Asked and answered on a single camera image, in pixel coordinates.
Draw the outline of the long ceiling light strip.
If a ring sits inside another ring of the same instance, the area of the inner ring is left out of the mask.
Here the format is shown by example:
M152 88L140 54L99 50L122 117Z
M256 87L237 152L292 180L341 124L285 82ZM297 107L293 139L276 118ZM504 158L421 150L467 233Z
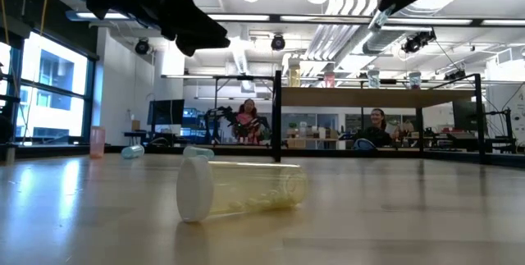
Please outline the long ceiling light strip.
M369 25L373 16L343 15L285 15L285 14L247 14L247 13L211 13L208 14L221 23L268 23L268 24L301 24L301 25ZM452 17L414 17L400 19L392 16L386 25L423 25L432 27L473 27L473 28L520 28L525 27L525 19L514 18L452 18Z

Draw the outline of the black computer monitor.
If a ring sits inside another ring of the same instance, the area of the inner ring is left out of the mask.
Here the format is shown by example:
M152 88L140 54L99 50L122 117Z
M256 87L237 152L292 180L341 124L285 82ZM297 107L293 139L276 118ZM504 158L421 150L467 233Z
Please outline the black computer monitor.
M181 125L185 108L184 99L153 100L148 108L148 125Z

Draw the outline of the person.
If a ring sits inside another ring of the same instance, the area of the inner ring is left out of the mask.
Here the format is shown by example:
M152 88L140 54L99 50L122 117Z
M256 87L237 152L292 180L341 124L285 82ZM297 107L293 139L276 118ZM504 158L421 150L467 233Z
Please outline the person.
M259 144L261 131L260 126L257 124L258 112L255 102L251 98L240 105L235 119L234 137L242 144Z
M372 109L371 125L356 134L357 139L367 139L375 147L392 145L399 137L399 129L386 122L386 115L380 108Z

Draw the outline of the dark small desk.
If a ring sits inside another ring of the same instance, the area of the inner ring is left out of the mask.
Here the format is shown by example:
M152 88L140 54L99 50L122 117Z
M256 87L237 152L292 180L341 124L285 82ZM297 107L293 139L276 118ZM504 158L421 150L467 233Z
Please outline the dark small desk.
M144 147L144 150L149 141L148 132L145 130L125 132L124 137L129 139L128 146L140 144Z

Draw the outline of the large window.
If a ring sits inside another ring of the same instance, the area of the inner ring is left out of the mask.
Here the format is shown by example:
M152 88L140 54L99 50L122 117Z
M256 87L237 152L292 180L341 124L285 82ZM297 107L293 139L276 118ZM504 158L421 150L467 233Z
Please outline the large window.
M0 39L0 132L24 145L85 142L93 77L93 61L45 36Z

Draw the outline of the blue round object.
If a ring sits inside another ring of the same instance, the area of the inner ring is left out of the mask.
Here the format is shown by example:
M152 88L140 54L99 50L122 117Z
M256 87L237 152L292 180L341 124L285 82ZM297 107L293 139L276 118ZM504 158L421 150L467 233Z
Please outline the blue round object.
M372 141L368 139L360 138L354 141L352 149L355 151L373 151L373 150L376 150L377 148Z

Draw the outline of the background wooden workbench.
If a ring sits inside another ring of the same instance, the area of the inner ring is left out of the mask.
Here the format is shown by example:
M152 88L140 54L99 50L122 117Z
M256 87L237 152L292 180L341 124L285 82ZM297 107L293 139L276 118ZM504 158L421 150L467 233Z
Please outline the background wooden workbench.
M345 150L352 148L354 140L347 133L301 122L289 124L283 143L290 149Z

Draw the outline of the silver ventilation duct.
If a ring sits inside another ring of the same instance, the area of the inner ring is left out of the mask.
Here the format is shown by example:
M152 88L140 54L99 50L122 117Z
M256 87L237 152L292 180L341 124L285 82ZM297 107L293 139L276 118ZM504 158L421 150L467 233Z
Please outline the silver ventilation duct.
M400 19L414 18L417 16L424 16L428 19L453 1L455 0L417 0L411 2L399 11L393 11L388 19L391 19L393 15L399 16ZM399 39L405 38L406 42L408 37L412 37L419 32L431 30L434 30L434 28L430 24L408 26L386 25L385 23L378 32L370 31L370 37L362 44L362 50L363 53L366 54L379 54Z

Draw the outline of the black aluminium table frame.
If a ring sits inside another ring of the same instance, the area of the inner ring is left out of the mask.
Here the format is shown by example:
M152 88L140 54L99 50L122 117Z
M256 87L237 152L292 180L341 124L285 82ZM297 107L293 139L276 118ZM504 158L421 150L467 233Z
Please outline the black aluminium table frame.
M53 158L64 156L79 156L89 154L87 145L51 145L51 146L18 146L0 144L0 161L7 157L7 150L15 149L16 159ZM105 153L120 153L123 146L106 146ZM265 147L222 147L211 148L215 156L249 156L274 158L274 151ZM147 147L146 154L182 154L183 148ZM525 155L464 152L423 151L418 148L400 148L395 150L358 151L358 150L308 150L308 149L281 149L279 158L399 158L399 159L429 159L439 161L464 162L487 166L512 167L525 170Z

